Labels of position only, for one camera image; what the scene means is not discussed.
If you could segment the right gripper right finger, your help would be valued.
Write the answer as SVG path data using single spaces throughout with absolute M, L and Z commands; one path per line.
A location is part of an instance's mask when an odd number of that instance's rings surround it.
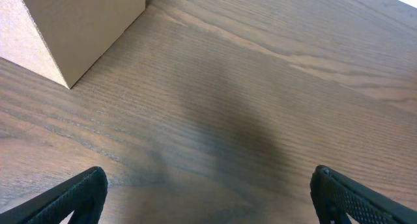
M 320 224 L 416 224 L 416 211 L 325 166 L 315 168 L 311 199 Z

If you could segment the brown cardboard box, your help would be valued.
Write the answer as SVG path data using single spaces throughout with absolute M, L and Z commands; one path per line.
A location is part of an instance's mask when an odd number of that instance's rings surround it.
M 1 57 L 71 88 L 146 0 L 1 0 Z

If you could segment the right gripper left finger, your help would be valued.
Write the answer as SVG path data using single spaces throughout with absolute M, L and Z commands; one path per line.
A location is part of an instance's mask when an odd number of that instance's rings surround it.
M 33 199 L 1 214 L 1 223 L 97 224 L 108 193 L 101 167 L 91 167 Z

